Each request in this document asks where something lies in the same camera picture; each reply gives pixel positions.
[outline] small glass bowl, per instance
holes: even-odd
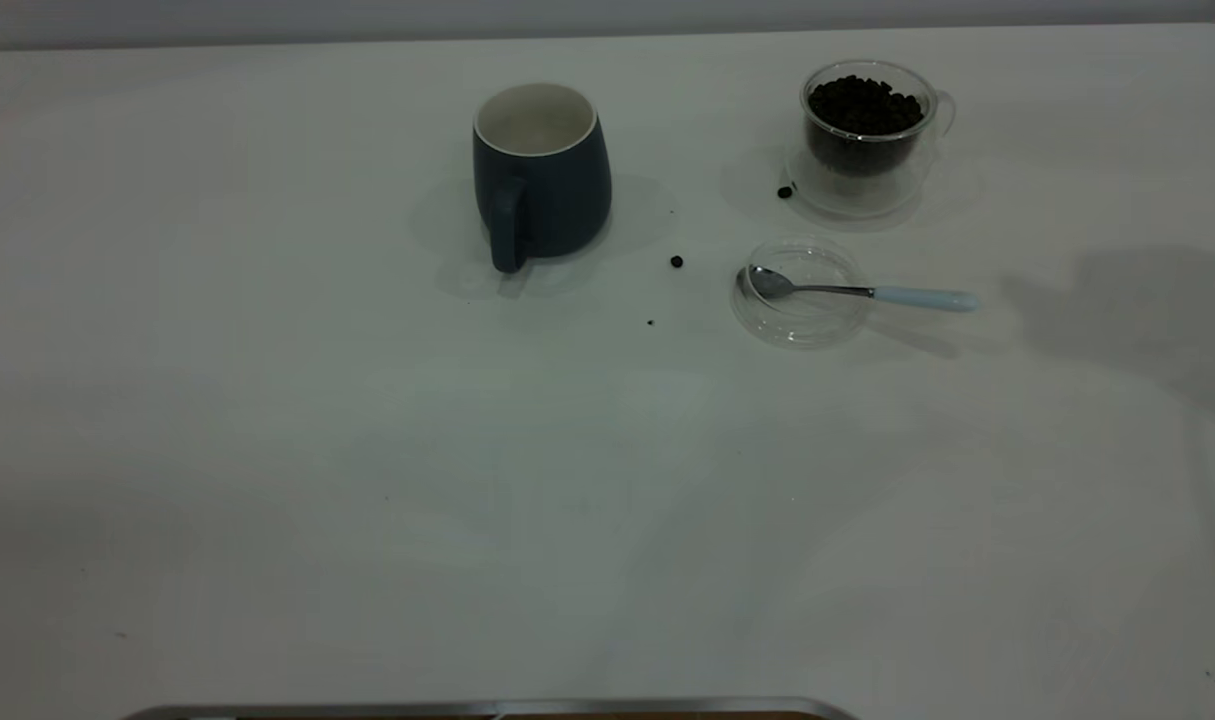
[[[830,291],[795,291],[768,300],[748,282],[755,266],[785,274],[795,284],[868,287],[868,282],[848,251],[821,237],[793,234],[758,245],[731,282],[731,310],[745,329],[772,345],[832,346],[859,331],[869,314],[868,299]]]

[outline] white tabletop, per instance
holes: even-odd
[[[899,227],[776,198],[849,56],[957,100]],[[529,79],[615,217],[502,279]],[[987,306],[768,346],[791,229]],[[1215,27],[0,53],[0,719],[676,696],[1215,718]]]

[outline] clear glass cup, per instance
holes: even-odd
[[[831,126],[808,104],[812,91],[846,76],[887,83],[892,92],[911,95],[923,119],[892,135],[858,135]],[[882,59],[843,59],[823,67],[803,83],[803,134],[789,147],[785,169],[803,199],[836,215],[870,219],[912,199],[932,163],[936,143],[954,124],[954,98],[926,78]]]

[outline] wall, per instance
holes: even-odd
[[[0,0],[0,49],[1215,19],[1215,0]]]

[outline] metal spoon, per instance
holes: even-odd
[[[744,280],[745,268],[741,268],[738,278]],[[785,274],[775,270],[763,268],[755,265],[748,270],[748,282],[753,284],[758,295],[767,300],[785,297],[795,291],[836,291],[840,295],[855,295],[878,300],[881,302],[895,302],[895,305],[912,305],[914,307],[931,307],[932,310],[949,310],[951,313],[971,313],[981,306],[981,301],[971,291],[959,290],[917,290],[911,287],[836,287],[836,284],[795,284]]]

